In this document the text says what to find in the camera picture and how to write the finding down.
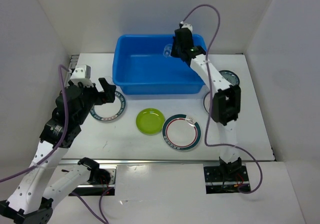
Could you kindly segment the clear plastic cup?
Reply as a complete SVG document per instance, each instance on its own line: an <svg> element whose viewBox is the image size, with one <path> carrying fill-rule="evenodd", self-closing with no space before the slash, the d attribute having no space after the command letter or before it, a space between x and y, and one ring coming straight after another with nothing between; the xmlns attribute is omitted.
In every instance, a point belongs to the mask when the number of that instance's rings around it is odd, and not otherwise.
<svg viewBox="0 0 320 224"><path fill-rule="evenodd" d="M167 44L165 45L164 49L163 49L163 55L168 58L171 57L171 52L172 52L172 44Z"/></svg>
<svg viewBox="0 0 320 224"><path fill-rule="evenodd" d="M110 84L113 85L113 78L111 76L104 76L105 80Z"/></svg>

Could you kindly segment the white plate dark lettered rim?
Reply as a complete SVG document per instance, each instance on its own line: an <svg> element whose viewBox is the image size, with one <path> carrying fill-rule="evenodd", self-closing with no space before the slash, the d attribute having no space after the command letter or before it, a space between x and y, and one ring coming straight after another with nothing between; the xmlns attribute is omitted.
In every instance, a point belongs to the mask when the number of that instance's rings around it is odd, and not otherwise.
<svg viewBox="0 0 320 224"><path fill-rule="evenodd" d="M118 120L126 109L126 99L124 95L118 91L115 92L115 101L103 105L95 105L90 110L91 116L100 122L110 123Z"/></svg>

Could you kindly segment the white plate red green rim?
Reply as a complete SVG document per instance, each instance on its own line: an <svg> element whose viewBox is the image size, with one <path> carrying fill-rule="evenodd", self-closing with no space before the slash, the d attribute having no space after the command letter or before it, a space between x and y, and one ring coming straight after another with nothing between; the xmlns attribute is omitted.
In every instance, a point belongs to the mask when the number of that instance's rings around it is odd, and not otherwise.
<svg viewBox="0 0 320 224"><path fill-rule="evenodd" d="M165 143L177 151L191 151L201 140L201 127L193 118L185 114L176 114L168 118L162 127Z"/></svg>

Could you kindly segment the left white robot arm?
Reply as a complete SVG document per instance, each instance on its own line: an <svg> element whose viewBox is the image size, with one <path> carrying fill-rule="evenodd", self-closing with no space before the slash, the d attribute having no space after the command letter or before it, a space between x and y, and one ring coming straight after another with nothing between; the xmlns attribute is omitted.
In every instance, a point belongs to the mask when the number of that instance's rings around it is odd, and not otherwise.
<svg viewBox="0 0 320 224"><path fill-rule="evenodd" d="M93 106L115 100L116 87L105 78L99 78L99 82L103 88L101 92L89 79L70 81L56 98L56 108L40 135L31 163L33 169L25 174L14 193L1 201L3 217L14 223L47 223L56 206L79 185L85 182L109 184L110 173L87 157L79 160L61 179L49 184Z"/></svg>

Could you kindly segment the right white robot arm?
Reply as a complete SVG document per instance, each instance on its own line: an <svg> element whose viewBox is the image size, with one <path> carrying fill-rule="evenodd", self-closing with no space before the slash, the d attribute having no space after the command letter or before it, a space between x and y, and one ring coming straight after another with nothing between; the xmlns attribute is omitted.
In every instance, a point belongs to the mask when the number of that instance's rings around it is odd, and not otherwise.
<svg viewBox="0 0 320 224"><path fill-rule="evenodd" d="M221 75L201 46L194 45L192 30L192 25L181 23L174 31L171 56L184 61L209 87L208 119L217 124L220 137L220 143L214 146L223 147L219 157L219 174L223 181L231 181L242 165L235 149L238 144L236 121L241 109L241 89Z"/></svg>

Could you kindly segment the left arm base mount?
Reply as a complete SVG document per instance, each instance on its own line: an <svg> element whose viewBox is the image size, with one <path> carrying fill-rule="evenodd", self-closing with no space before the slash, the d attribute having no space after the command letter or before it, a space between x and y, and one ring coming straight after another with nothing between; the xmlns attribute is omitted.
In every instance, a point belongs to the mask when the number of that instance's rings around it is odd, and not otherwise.
<svg viewBox="0 0 320 224"><path fill-rule="evenodd" d="M93 183L84 182L80 184L69 196L74 196L73 193L79 196L101 196L106 190L106 196L114 196L117 167L115 165L102 165L100 168L102 174Z"/></svg>

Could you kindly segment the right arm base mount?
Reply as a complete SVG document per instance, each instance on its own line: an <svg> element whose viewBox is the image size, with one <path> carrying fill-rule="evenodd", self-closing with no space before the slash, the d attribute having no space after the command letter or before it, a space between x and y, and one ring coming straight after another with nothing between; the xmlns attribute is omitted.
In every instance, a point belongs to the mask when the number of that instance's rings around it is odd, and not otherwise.
<svg viewBox="0 0 320 224"><path fill-rule="evenodd" d="M223 177L219 166L204 166L203 170L207 194L239 193L239 187L244 192L251 191L245 165L228 177Z"/></svg>

